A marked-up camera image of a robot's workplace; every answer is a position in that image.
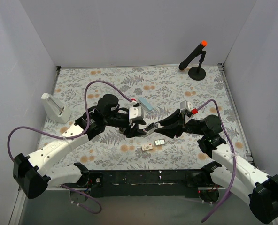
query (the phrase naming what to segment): floral tablecloth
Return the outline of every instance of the floral tablecloth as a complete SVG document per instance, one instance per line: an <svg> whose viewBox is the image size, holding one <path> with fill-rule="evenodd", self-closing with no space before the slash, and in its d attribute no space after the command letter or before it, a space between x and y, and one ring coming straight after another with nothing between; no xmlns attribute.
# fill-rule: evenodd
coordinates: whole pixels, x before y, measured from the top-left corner
<svg viewBox="0 0 278 225"><path fill-rule="evenodd" d="M246 150L219 69L216 66L203 68L207 76L202 81L190 79L188 69L179 71L177 66L61 69L54 96L70 107L72 115L67 124L47 119L44 131L57 135L65 132L85 112L83 95L86 85L90 81L104 80L114 84L129 98L144 97L154 107L151 113L145 115L147 124L173 113L180 107L181 101L190 101L198 107L210 98L215 99L236 153L245 157ZM118 92L102 83L95 83L88 89L88 107L96 105L99 98L107 93L118 96L120 105L128 107L128 102ZM213 103L200 110L194 118L202 119L209 114L216 114ZM142 151L141 145L160 138L166 140L166 145ZM180 138L170 139L153 133L147 138L127 139L118 133L117 128L107 127L102 134L61 159L55 167L81 162L91 170L199 169L211 161L198 147L197 140L200 138L200 135L184 133ZM39 147L51 141L52 138L42 136Z"/></svg>

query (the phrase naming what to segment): white wall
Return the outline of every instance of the white wall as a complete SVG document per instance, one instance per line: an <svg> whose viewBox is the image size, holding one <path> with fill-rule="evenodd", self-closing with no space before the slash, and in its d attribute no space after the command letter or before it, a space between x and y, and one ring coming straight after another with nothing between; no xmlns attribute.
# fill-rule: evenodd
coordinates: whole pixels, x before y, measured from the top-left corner
<svg viewBox="0 0 278 225"><path fill-rule="evenodd" d="M226 60L255 162L278 174L278 0L258 0Z"/></svg>
<svg viewBox="0 0 278 225"><path fill-rule="evenodd" d="M43 92L51 91L56 68L19 0L0 0L0 225L8 224L18 185L8 157L9 132L20 125L40 128L45 111ZM29 153L38 135L14 134L14 155Z"/></svg>
<svg viewBox="0 0 278 225"><path fill-rule="evenodd" d="M256 0L20 0L62 67L224 62Z"/></svg>

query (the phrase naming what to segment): red cable connector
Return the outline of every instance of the red cable connector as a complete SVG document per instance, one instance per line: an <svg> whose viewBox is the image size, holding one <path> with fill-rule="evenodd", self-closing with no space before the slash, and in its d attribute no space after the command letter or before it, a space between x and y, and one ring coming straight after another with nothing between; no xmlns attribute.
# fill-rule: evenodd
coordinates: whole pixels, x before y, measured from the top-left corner
<svg viewBox="0 0 278 225"><path fill-rule="evenodd" d="M195 115L195 114L197 114L199 111L197 111L197 109L192 109L191 112L192 112L193 115Z"/></svg>

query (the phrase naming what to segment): blue object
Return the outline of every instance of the blue object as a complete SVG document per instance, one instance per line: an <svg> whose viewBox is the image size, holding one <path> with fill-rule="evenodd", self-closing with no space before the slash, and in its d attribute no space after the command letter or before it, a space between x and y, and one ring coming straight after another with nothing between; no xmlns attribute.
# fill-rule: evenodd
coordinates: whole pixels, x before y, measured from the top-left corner
<svg viewBox="0 0 278 225"><path fill-rule="evenodd" d="M153 110L153 107L143 97L139 97L138 102L147 112L150 113Z"/></svg>

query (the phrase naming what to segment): black cylinder with orange tip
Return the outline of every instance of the black cylinder with orange tip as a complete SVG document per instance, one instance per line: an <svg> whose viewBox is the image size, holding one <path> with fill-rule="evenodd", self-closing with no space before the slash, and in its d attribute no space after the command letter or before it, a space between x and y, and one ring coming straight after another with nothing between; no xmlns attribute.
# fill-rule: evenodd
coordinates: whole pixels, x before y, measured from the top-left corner
<svg viewBox="0 0 278 225"><path fill-rule="evenodd" d="M180 70L184 70L187 68L188 64L191 63L191 61L197 57L200 53L201 50L203 50L204 47L206 47L207 42L206 41L202 41L194 50L193 52L183 61L180 63L180 65L178 66L178 68Z"/></svg>

